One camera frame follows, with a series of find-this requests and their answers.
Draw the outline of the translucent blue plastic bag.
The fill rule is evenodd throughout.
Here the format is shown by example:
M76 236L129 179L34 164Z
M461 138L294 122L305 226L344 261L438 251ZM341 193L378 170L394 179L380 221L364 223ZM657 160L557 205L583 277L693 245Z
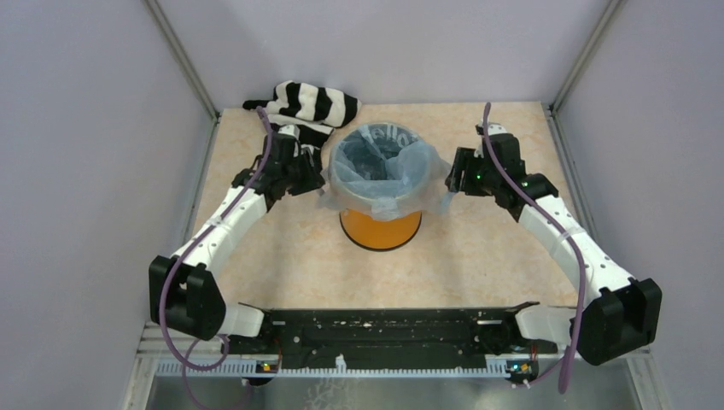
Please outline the translucent blue plastic bag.
M320 208L392 221L424 211L444 214L452 167L413 130L394 122L359 126L330 150Z

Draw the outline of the orange trash bin gold rim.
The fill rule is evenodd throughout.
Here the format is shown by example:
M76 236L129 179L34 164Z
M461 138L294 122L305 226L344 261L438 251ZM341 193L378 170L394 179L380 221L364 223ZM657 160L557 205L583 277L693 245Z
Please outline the orange trash bin gold rim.
M340 225L347 238L362 249L385 252L409 243L422 224L421 211L390 220L375 220L367 214L344 210L339 214Z

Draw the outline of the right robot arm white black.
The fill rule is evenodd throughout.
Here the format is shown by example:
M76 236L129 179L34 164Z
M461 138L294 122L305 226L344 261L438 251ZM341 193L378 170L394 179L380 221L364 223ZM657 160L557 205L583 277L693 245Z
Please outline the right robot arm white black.
M528 173L510 133L459 147L445 180L449 192L490 196L546 249L578 293L575 307L519 308L500 329L503 345L522 352L534 340L573 347L598 366L653 343L663 300L651 278L638 280L614 262L567 209L542 173Z

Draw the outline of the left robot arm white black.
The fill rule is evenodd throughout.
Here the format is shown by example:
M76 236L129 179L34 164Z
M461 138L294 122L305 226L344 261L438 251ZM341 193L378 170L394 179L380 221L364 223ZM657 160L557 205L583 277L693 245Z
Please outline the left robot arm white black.
M173 255L149 266L153 322L207 341L217 335L241 337L254 353L267 351L273 329L263 310L225 302L217 285L231 253L255 222L285 195L298 196L324 185L321 163L298 140L297 126L282 126L264 140L265 153L242 170L212 216Z

